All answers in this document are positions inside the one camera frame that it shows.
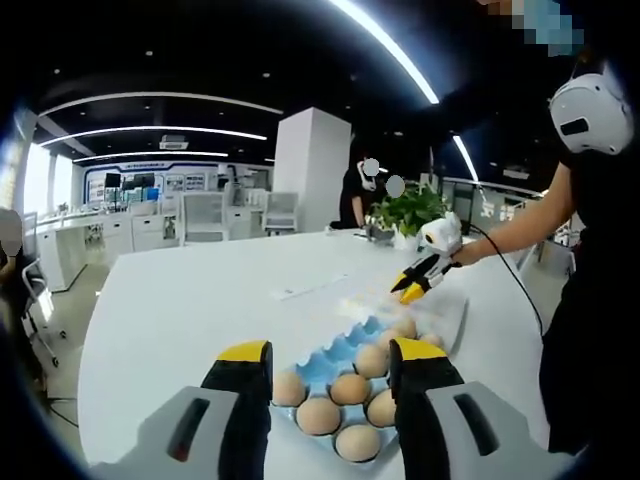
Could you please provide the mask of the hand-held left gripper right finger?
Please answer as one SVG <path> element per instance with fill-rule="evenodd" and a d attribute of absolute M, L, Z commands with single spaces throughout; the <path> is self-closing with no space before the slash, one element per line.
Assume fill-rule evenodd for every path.
<path fill-rule="evenodd" d="M 390 345 L 395 427 L 408 479 L 554 479 L 558 456 L 530 435 L 524 415 L 446 353 L 397 337 Z"/>

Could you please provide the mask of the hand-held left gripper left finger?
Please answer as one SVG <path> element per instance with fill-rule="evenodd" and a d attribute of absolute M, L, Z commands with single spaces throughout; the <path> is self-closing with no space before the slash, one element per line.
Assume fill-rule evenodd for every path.
<path fill-rule="evenodd" d="M 221 353 L 198 387 L 188 386 L 140 425 L 135 446 L 94 479 L 262 479 L 273 394 L 267 340 Z"/>

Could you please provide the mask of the person's right hand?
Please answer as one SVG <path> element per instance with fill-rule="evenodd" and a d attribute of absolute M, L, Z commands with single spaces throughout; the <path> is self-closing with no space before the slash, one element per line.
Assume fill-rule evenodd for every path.
<path fill-rule="evenodd" d="M 452 263 L 456 267 L 470 266 L 483 258 L 483 254 L 478 242 L 463 245 L 452 255 Z"/>

